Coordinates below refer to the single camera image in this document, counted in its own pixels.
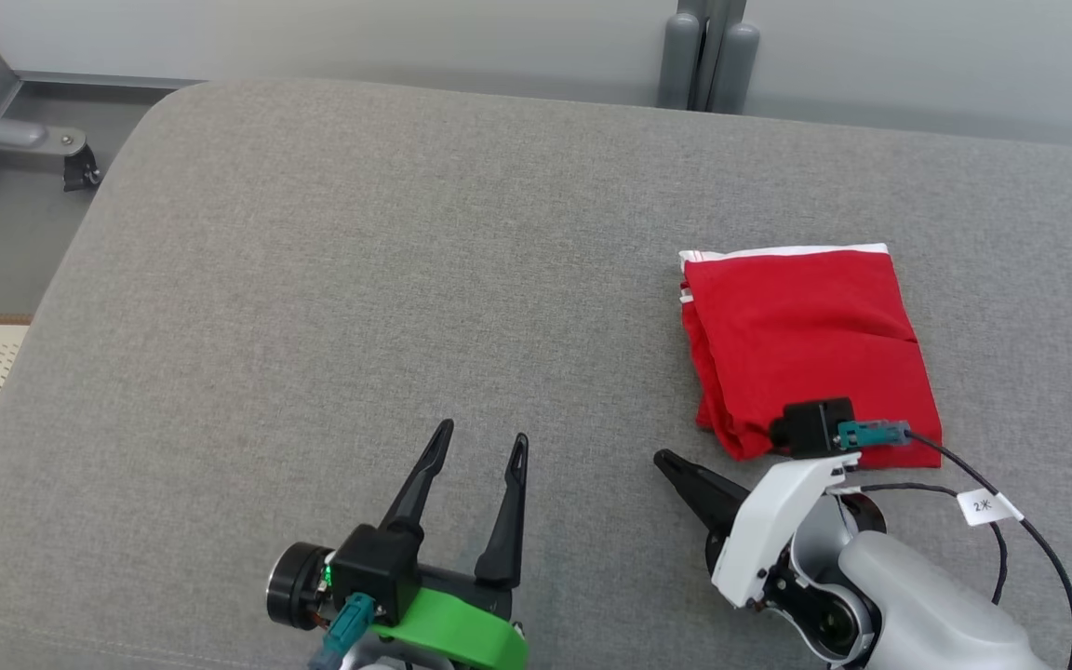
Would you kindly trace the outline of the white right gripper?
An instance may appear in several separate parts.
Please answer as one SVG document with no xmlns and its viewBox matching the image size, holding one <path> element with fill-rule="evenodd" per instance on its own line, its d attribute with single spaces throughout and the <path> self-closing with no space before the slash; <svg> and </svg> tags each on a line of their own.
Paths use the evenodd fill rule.
<svg viewBox="0 0 1072 670">
<path fill-rule="evenodd" d="M 710 533 L 730 533 L 711 583 L 733 607 L 761 601 L 771 582 L 769 569 L 788 552 L 785 566 L 801 585 L 816 586 L 830 577 L 876 610 L 880 602 L 839 566 L 843 551 L 863 531 L 839 498 L 860 459 L 848 453 L 777 463 L 749 491 L 671 449 L 654 455 L 655 465 Z"/>
</svg>

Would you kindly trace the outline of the red shorts white trim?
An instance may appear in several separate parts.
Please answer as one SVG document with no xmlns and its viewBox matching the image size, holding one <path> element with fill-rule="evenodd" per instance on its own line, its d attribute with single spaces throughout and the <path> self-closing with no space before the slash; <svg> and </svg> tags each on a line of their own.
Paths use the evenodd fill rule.
<svg viewBox="0 0 1072 670">
<path fill-rule="evenodd" d="M 860 421 L 944 436 L 888 245 L 682 250 L 696 415 L 735 461 L 771 452 L 783 408 L 847 397 Z"/>
</svg>

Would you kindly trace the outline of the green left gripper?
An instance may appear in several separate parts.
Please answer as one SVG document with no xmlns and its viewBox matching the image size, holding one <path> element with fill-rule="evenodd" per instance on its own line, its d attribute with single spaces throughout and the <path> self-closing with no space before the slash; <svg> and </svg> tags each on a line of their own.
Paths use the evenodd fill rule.
<svg viewBox="0 0 1072 670">
<path fill-rule="evenodd" d="M 425 505 L 452 432 L 455 420 L 440 422 L 379 530 L 404 533 L 417 542 L 425 539 Z M 489 589 L 517 589 L 522 582 L 528 461 L 528 437 L 519 433 L 503 471 L 501 508 L 476 562 L 476 582 L 420 565 L 421 589 L 396 626 L 375 623 L 373 599 L 363 594 L 333 606 L 328 563 L 337 550 L 292 544 L 269 575 L 265 609 L 276 623 L 322 632 L 306 669 L 527 670 L 530 649 L 522 626 L 503 613 L 505 596 Z"/>
</svg>

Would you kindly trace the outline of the grey double partition post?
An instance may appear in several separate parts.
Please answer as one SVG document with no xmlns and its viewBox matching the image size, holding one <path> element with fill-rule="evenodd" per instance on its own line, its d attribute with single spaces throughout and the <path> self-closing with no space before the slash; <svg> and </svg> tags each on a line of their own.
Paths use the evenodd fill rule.
<svg viewBox="0 0 1072 670">
<path fill-rule="evenodd" d="M 659 109 L 744 114 L 760 30 L 748 0 L 678 0 L 664 26 Z"/>
</svg>

